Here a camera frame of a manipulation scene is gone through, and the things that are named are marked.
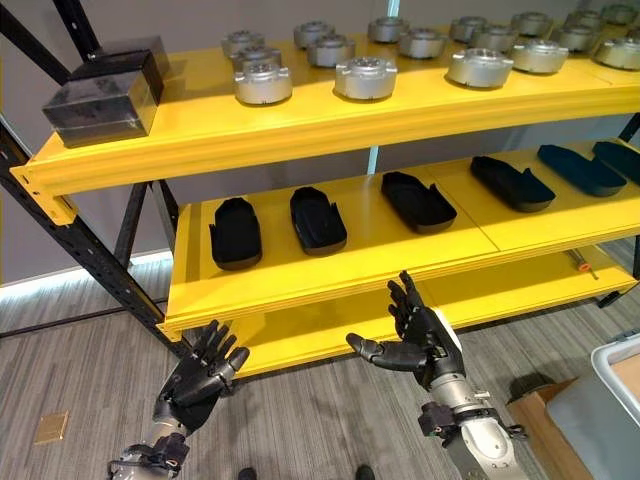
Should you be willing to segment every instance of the screwdriver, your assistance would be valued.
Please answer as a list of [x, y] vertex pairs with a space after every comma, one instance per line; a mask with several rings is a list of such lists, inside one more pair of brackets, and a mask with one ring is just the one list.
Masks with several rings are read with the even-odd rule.
[[566, 253], [573, 259], [579, 272], [589, 272], [593, 275], [593, 278], [598, 280], [598, 275], [596, 275], [596, 272], [591, 268], [591, 264], [584, 259], [577, 249], [572, 248], [571, 250], [567, 250]]

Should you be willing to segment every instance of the metal cylindrical part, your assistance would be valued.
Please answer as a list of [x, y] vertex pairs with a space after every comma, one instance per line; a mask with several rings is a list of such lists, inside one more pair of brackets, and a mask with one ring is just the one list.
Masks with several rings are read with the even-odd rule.
[[512, 66], [513, 60], [500, 52], [470, 48], [451, 55], [445, 78], [469, 87], [501, 87]]
[[311, 22], [298, 25], [293, 29], [293, 42], [298, 48], [307, 48], [309, 44], [315, 42], [320, 37], [324, 37], [335, 31], [336, 29], [333, 25], [329, 25], [322, 20], [312, 20]]
[[640, 27], [630, 29], [627, 32], [627, 38], [635, 38], [636, 40], [640, 40]]
[[264, 45], [264, 36], [261, 33], [250, 32], [249, 30], [238, 30], [226, 35], [220, 43], [224, 54], [230, 57], [243, 48]]
[[398, 70], [390, 60], [357, 57], [336, 65], [335, 91], [347, 98], [374, 100], [393, 93]]
[[473, 31], [478, 27], [484, 27], [487, 19], [484, 17], [460, 17], [451, 22], [449, 37], [456, 42], [469, 43]]
[[602, 17], [614, 25], [629, 25], [637, 16], [638, 11], [631, 5], [616, 3], [602, 8]]
[[511, 50], [517, 38], [518, 32], [511, 27], [504, 25], [485, 25], [474, 30], [469, 46], [504, 53]]
[[408, 29], [409, 22], [400, 17], [380, 17], [369, 24], [367, 35], [372, 42], [396, 43]]
[[593, 59], [608, 67], [640, 70], [640, 39], [614, 38], [602, 42]]
[[289, 69], [273, 63], [250, 65], [234, 76], [236, 98], [251, 105], [276, 103], [291, 96]]
[[356, 42], [335, 33], [320, 37], [307, 45], [307, 60], [315, 67], [335, 67], [340, 62], [353, 58]]
[[431, 382], [431, 395], [436, 403], [448, 406], [454, 413], [484, 406], [460, 373], [448, 373], [436, 378]]
[[553, 21], [540, 12], [519, 13], [511, 18], [511, 26], [527, 37], [544, 37], [552, 24]]
[[429, 28], [412, 28], [400, 34], [398, 51], [411, 58], [436, 58], [442, 55], [447, 36]]
[[230, 55], [229, 58], [231, 58], [233, 70], [236, 72], [242, 72], [248, 66], [259, 63], [273, 63], [279, 67], [282, 66], [280, 50], [265, 45], [243, 48], [239, 52]]
[[565, 25], [551, 33], [551, 40], [569, 52], [586, 52], [593, 46], [597, 34], [584, 25]]
[[529, 73], [555, 73], [562, 68], [569, 50], [551, 40], [535, 38], [513, 46], [513, 68]]
[[595, 10], [576, 10], [567, 15], [564, 24], [567, 26], [582, 25], [599, 32], [604, 28], [605, 21]]

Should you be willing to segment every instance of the silver metal component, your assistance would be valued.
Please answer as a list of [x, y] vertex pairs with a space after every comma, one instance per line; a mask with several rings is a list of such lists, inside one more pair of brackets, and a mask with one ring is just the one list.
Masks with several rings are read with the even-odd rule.
[[335, 33], [307, 45], [307, 60], [315, 67], [335, 67], [356, 54], [356, 42]]
[[636, 40], [640, 40], [640, 27], [630, 29], [627, 32], [627, 38], [635, 38]]
[[596, 31], [600, 31], [604, 28], [605, 21], [602, 16], [595, 10], [576, 10], [567, 15], [567, 19], [564, 21], [566, 26], [582, 25], [584, 27], [590, 27]]
[[347, 98], [373, 100], [393, 93], [398, 69], [391, 60], [357, 57], [336, 65], [335, 91]]
[[504, 25], [484, 25], [473, 31], [469, 46], [504, 53], [511, 50], [517, 38], [518, 32], [511, 27]]
[[398, 51], [411, 58], [436, 58], [442, 55], [447, 36], [430, 28], [412, 28], [400, 34]]
[[518, 13], [511, 18], [511, 26], [527, 37], [544, 37], [551, 25], [553, 20], [540, 12]]
[[456, 42], [469, 43], [473, 31], [486, 24], [487, 19], [484, 17], [460, 17], [451, 22], [449, 36]]
[[272, 63], [250, 65], [233, 78], [236, 98], [251, 105], [276, 103], [291, 96], [289, 69]]
[[369, 24], [367, 36], [372, 42], [396, 43], [409, 30], [409, 22], [400, 17], [380, 17]]
[[333, 25], [322, 20], [312, 20], [293, 29], [293, 42], [298, 48], [307, 48], [320, 37], [335, 32]]
[[243, 48], [264, 45], [264, 36], [261, 33], [250, 32], [249, 30], [238, 30], [225, 35], [220, 43], [224, 54], [230, 57]]
[[279, 67], [282, 66], [280, 50], [265, 45], [243, 48], [239, 52], [231, 54], [229, 58], [231, 58], [235, 72], [242, 72], [248, 66], [258, 63], [273, 63]]
[[593, 59], [608, 67], [640, 70], [640, 39], [614, 38], [602, 42]]
[[470, 48], [451, 55], [445, 78], [470, 87], [500, 87], [507, 81], [513, 60], [499, 52]]
[[531, 39], [524, 45], [516, 44], [511, 50], [513, 68], [529, 73], [555, 73], [568, 56], [568, 48], [540, 38]]
[[526, 480], [513, 443], [495, 418], [463, 421], [447, 452], [464, 479]]
[[488, 407], [484, 399], [476, 398], [466, 377], [460, 373], [441, 375], [431, 382], [435, 402], [447, 405], [454, 413]]
[[631, 5], [614, 3], [602, 8], [602, 17], [607, 23], [613, 23], [614, 25], [629, 25], [633, 23], [637, 16], [638, 10]]
[[[175, 418], [163, 418], [153, 422], [151, 431], [142, 443], [153, 446], [160, 438], [167, 437], [172, 433], [179, 433], [185, 437], [188, 435], [185, 426], [181, 425]], [[139, 458], [139, 455], [124, 455], [121, 460], [137, 461]], [[113, 480], [160, 480], [168, 478], [171, 478], [171, 474], [167, 470], [138, 466], [120, 467], [113, 476]]]
[[564, 25], [551, 33], [550, 39], [569, 52], [586, 52], [593, 47], [597, 32], [584, 25]]

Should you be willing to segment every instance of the shelf board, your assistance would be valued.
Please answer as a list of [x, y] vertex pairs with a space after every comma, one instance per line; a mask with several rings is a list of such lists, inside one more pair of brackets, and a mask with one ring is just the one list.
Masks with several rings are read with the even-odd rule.
[[[592, 142], [572, 145], [590, 151]], [[576, 191], [536, 160], [536, 150], [495, 155], [516, 168], [531, 165], [557, 195], [539, 213], [522, 214], [496, 200], [470, 174], [470, 159], [405, 169], [434, 181], [458, 217], [447, 230], [417, 235], [380, 193], [382, 174], [316, 185], [335, 201], [349, 232], [344, 250], [327, 257], [302, 252], [289, 218], [295, 188], [248, 195], [261, 224], [263, 259], [225, 272], [211, 257], [209, 223], [222, 200], [187, 205], [179, 218], [169, 304], [163, 329], [183, 329], [250, 314], [379, 290], [401, 269], [417, 281], [561, 252], [640, 233], [640, 187], [629, 182], [615, 196]]]
[[[454, 328], [627, 289], [636, 281], [597, 247], [581, 249], [599, 280], [577, 272], [564, 253], [418, 283], [426, 304]], [[252, 315], [229, 322], [238, 344], [251, 350], [239, 376], [250, 376], [349, 353], [349, 332], [397, 339], [386, 290]]]
[[[426, 185], [425, 166], [407, 169]], [[336, 202], [347, 227], [346, 247], [325, 257], [306, 255], [291, 224], [295, 188], [247, 195], [262, 237], [263, 257], [247, 270], [220, 270], [211, 256], [209, 224], [223, 202], [187, 205], [178, 220], [167, 321], [185, 328], [207, 318], [230, 318], [384, 287], [399, 268], [412, 272], [496, 252], [493, 243], [461, 211], [437, 235], [411, 232], [380, 193], [382, 176], [316, 185]]]
[[[591, 159], [592, 146], [593, 142], [581, 142], [568, 145], [568, 148]], [[444, 191], [453, 194], [465, 213], [500, 251], [515, 254], [533, 248], [546, 253], [548, 247], [557, 250], [556, 246], [561, 242], [579, 242], [582, 239], [597, 243], [638, 232], [640, 186], [628, 181], [619, 193], [611, 197], [584, 194], [542, 163], [536, 151], [492, 155], [519, 171], [531, 168], [533, 174], [555, 192], [556, 198], [551, 205], [533, 214], [506, 208], [470, 175], [470, 158], [429, 165], [429, 172]]]
[[[396, 58], [394, 46], [353, 36], [357, 54]], [[16, 167], [56, 198], [160, 178], [343, 152], [423, 138], [546, 121], [630, 113], [638, 109], [640, 73], [571, 58], [550, 76], [514, 71], [495, 90], [465, 89], [443, 78], [449, 44], [436, 60], [397, 57], [393, 95], [373, 103], [333, 94], [334, 71], [311, 68], [291, 42], [276, 44], [292, 71], [294, 93], [279, 105], [246, 107], [231, 86], [219, 48], [170, 55], [172, 76], [149, 136], [66, 149], [53, 134], [25, 166]]]

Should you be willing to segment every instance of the gray wall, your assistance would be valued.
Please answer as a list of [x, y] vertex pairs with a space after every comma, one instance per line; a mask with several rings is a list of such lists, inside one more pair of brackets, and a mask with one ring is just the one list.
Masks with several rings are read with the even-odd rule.
[[[100, 41], [160, 34], [169, 52], [217, 46], [224, 33], [240, 28], [263, 32], [268, 40], [290, 37], [294, 25], [313, 18], [334, 23], [338, 31], [363, 31], [366, 23], [386, 11], [386, 0], [84, 0]], [[542, 0], [535, 9], [555, 18], [582, 6], [598, 7], [606, 2]], [[50, 0], [3, 0], [3, 4], [42, 41], [69, 69], [80, 58]], [[425, 2], [402, 0], [400, 15], [413, 24], [447, 24], [461, 15], [485, 15], [507, 22], [514, 13], [530, 10], [525, 0], [450, 0]], [[50, 127], [40, 107], [53, 95], [56, 85], [13, 45], [0, 37], [3, 62], [3, 113], [33, 150], [44, 143]], [[380, 149], [381, 169], [457, 158], [476, 153], [535, 146], [541, 142], [563, 143], [585, 138], [615, 136], [628, 116], [506, 128]], [[179, 203], [265, 190], [287, 185], [359, 175], [366, 171], [368, 152], [345, 152], [218, 174], [173, 179], [170, 185]], [[74, 195], [82, 217], [110, 247], [117, 236], [129, 187]], [[3, 195], [1, 232], [5, 282], [75, 266], [19, 205]], [[165, 248], [159, 217], [152, 201], [145, 205], [135, 252]]]

